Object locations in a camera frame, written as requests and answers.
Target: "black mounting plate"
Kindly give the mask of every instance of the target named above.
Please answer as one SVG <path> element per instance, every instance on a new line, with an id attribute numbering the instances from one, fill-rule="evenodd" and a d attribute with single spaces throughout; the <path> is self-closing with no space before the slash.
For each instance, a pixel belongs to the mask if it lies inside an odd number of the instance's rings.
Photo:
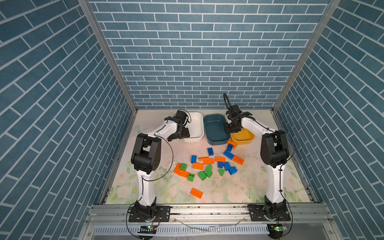
<path id="1" fill-rule="evenodd" d="M 248 204 L 247 209 L 249 211 L 249 215 L 251 216 L 251 221 L 260 222 L 260 221 L 271 221 L 266 218 L 264 215 L 264 204 Z M 280 220 L 290 221 L 291 216 L 289 215 L 288 209 L 281 213 Z"/>
<path id="2" fill-rule="evenodd" d="M 160 222 L 169 222 L 170 216 L 170 206 L 156 206 L 155 219 L 153 220 L 154 224 L 159 222 L 159 214 L 160 214 Z M 131 209 L 131 214 L 129 215 L 129 222 L 145 222 L 146 218 L 139 214 L 139 212 L 133 207 Z"/>

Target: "brick pattern wall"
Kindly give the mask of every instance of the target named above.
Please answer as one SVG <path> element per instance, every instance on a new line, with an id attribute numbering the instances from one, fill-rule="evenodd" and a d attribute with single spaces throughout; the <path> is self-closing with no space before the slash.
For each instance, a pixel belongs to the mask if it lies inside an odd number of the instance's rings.
<path id="1" fill-rule="evenodd" d="M 342 0 L 278 110 L 345 239 L 383 239 L 383 13 Z"/>
<path id="2" fill-rule="evenodd" d="M 328 1 L 91 5 L 139 108 L 271 108 Z"/>
<path id="3" fill-rule="evenodd" d="M 0 239 L 73 239 L 132 112 L 76 0 L 0 1 Z"/>

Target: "lego brick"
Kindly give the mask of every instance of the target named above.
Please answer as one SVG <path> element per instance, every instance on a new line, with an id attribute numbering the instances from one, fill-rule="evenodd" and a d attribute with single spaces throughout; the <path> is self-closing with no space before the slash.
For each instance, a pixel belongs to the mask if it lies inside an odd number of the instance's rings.
<path id="1" fill-rule="evenodd" d="M 225 156 L 225 157 L 227 157 L 227 158 L 229 158 L 229 159 L 233 159 L 234 158 L 234 154 L 232 154 L 231 152 L 229 152 L 229 151 L 225 151 L 224 153 L 223 153 L 223 155 Z"/>
<path id="2" fill-rule="evenodd" d="M 182 176 L 182 177 L 185 177 L 185 178 L 188 178 L 189 172 L 186 172 L 186 171 L 183 171 L 183 170 L 180 169 L 178 175 Z"/>
<path id="3" fill-rule="evenodd" d="M 208 155 L 209 156 L 213 156 L 214 155 L 214 151 L 211 147 L 207 148 L 208 149 Z"/>
<path id="4" fill-rule="evenodd" d="M 204 167 L 204 164 L 198 163 L 198 162 L 193 163 L 193 166 L 192 166 L 193 169 L 199 169 L 199 170 L 203 170 L 203 167 Z"/>
<path id="5" fill-rule="evenodd" d="M 185 163 L 182 163 L 180 169 L 183 171 L 187 170 L 187 165 Z"/>
<path id="6" fill-rule="evenodd" d="M 197 160 L 196 155 L 192 155 L 192 157 L 191 157 L 191 163 L 195 163 L 196 160 Z"/>
<path id="7" fill-rule="evenodd" d="M 212 165 L 208 165 L 204 173 L 210 178 L 212 176 Z"/>
<path id="8" fill-rule="evenodd" d="M 231 165 L 229 164 L 229 162 L 225 162 L 225 163 L 223 164 L 223 166 L 224 166 L 224 169 L 225 169 L 226 171 L 228 171 L 228 170 L 231 168 Z"/>
<path id="9" fill-rule="evenodd" d="M 220 176 L 223 176 L 224 173 L 225 173 L 225 170 L 222 169 L 222 168 L 220 168 L 220 169 L 218 170 L 218 173 L 220 174 Z"/>
<path id="10" fill-rule="evenodd" d="M 240 157 L 238 157 L 236 155 L 234 156 L 233 161 L 237 162 L 240 165 L 243 165 L 243 163 L 244 163 L 244 159 L 242 159 L 242 158 L 240 158 Z"/>
<path id="11" fill-rule="evenodd" d="M 200 192 L 199 190 L 196 190 L 196 189 L 194 189 L 194 188 L 192 188 L 192 190 L 191 190 L 191 194 L 192 194 L 193 196 L 195 196 L 195 197 L 198 197 L 198 198 L 201 198 L 202 195 L 203 195 L 202 192 Z"/>
<path id="12" fill-rule="evenodd" d="M 174 170 L 173 172 L 176 173 L 176 174 L 179 174 L 180 167 L 181 167 L 181 163 L 178 163 L 178 164 L 176 165 L 175 170 Z"/>
<path id="13" fill-rule="evenodd" d="M 225 162 L 225 157 L 215 157 L 216 162 Z"/>
<path id="14" fill-rule="evenodd" d="M 214 162 L 213 158 L 204 159 L 204 164 L 213 164 Z"/>
<path id="15" fill-rule="evenodd" d="M 195 178 L 195 175 L 193 173 L 190 173 L 188 176 L 188 181 L 193 182 L 194 178 Z"/>
<path id="16" fill-rule="evenodd" d="M 229 174 L 234 175 L 237 172 L 237 169 L 236 167 L 231 167 L 230 169 L 228 169 L 228 171 L 229 171 Z"/>
<path id="17" fill-rule="evenodd" d="M 205 159 L 208 159 L 209 157 L 199 157 L 199 161 L 204 161 Z"/>
<path id="18" fill-rule="evenodd" d="M 237 147 L 237 144 L 232 142 L 231 140 L 228 140 L 227 144 L 228 145 L 231 144 L 233 146 L 233 149 L 236 149 L 236 147 Z"/>
<path id="19" fill-rule="evenodd" d="M 204 181 L 204 179 L 207 178 L 207 175 L 203 171 L 199 172 L 198 176 L 201 179 L 201 181 Z"/>

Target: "black cable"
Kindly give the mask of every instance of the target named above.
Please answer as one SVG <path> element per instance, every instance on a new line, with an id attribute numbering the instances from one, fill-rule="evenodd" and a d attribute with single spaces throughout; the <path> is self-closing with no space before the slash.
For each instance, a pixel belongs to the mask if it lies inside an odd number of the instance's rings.
<path id="1" fill-rule="evenodd" d="M 283 165 L 285 165 L 285 164 L 282 164 L 282 165 L 280 166 L 280 169 L 279 169 L 279 176 L 280 176 L 280 179 L 279 179 L 279 189 L 280 189 L 280 190 L 279 190 L 279 192 L 280 192 L 281 196 L 284 198 L 284 200 L 287 202 L 289 211 L 291 212 L 291 227 L 289 228 L 289 231 L 288 231 L 286 234 L 282 235 L 280 238 L 282 238 L 282 237 L 284 237 L 284 236 L 287 236 L 288 233 L 292 230 L 292 226 L 293 226 L 293 214 L 292 214 L 292 210 L 291 210 L 291 207 L 289 206 L 289 202 L 286 200 L 286 198 L 285 198 L 284 195 L 283 195 L 283 190 L 281 189 L 281 172 L 283 171 L 281 168 L 283 167 Z"/>
<path id="2" fill-rule="evenodd" d="M 167 175 L 167 173 L 169 172 L 169 170 L 172 168 L 173 157 L 174 157 L 174 155 L 173 155 L 173 149 L 172 149 L 172 147 L 170 146 L 170 144 L 169 144 L 169 142 L 168 142 L 167 140 L 165 140 L 163 137 L 160 137 L 160 138 L 162 138 L 162 139 L 168 144 L 168 146 L 170 147 L 170 149 L 171 149 L 171 151 L 172 151 L 172 162 L 171 162 L 171 164 L 170 164 L 170 166 L 169 166 L 168 171 L 167 171 L 163 176 L 161 176 L 161 177 L 159 177 L 159 178 L 156 178 L 156 179 L 154 179 L 154 180 L 146 180 L 146 179 L 143 178 L 143 176 L 141 176 L 141 179 L 144 180 L 144 181 L 147 181 L 147 182 L 153 182 L 153 181 L 159 180 L 159 179 L 161 179 L 162 177 L 164 177 L 165 175 Z"/>

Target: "aluminum frame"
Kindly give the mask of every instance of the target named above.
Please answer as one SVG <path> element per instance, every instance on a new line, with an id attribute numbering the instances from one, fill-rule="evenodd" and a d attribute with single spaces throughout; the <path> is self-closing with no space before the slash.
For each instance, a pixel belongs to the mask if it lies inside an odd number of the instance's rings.
<path id="1" fill-rule="evenodd" d="M 119 70 L 119 67 L 116 63 L 115 58 L 113 57 L 113 54 L 111 52 L 111 49 L 108 46 L 107 40 L 104 37 L 103 31 L 100 28 L 100 25 L 96 19 L 96 15 L 92 10 L 91 4 L 89 3 L 89 0 L 78 0 L 81 10 L 84 12 L 85 18 L 88 20 L 89 25 L 91 26 L 91 29 L 101 47 L 101 50 L 103 51 L 109 66 L 111 67 L 117 82 L 119 83 L 122 92 L 124 93 L 125 98 L 128 101 L 128 104 L 132 108 L 134 113 L 137 113 L 137 107 L 135 105 L 135 102 L 133 101 L 131 95 L 129 94 L 128 87 L 125 84 L 124 78 L 121 75 L 121 72 Z"/>
<path id="2" fill-rule="evenodd" d="M 289 89 L 292 87 L 293 83 L 296 81 L 297 76 L 299 75 L 305 62 L 310 56 L 313 48 L 315 47 L 317 41 L 319 40 L 325 27 L 327 26 L 333 13 L 336 11 L 337 7 L 339 6 L 340 1 L 341 0 L 330 0 L 327 7 L 324 9 L 324 12 L 319 20 L 319 23 L 316 25 L 315 29 L 313 30 L 313 33 L 309 38 L 304 48 L 304 51 L 301 53 L 299 59 L 297 60 L 296 65 L 293 67 L 291 75 L 288 77 L 288 80 L 285 83 L 283 89 L 281 90 L 281 93 L 278 96 L 276 102 L 273 104 L 273 107 L 272 107 L 273 111 L 277 111 L 280 105 L 283 103 L 285 96 L 288 94 Z"/>

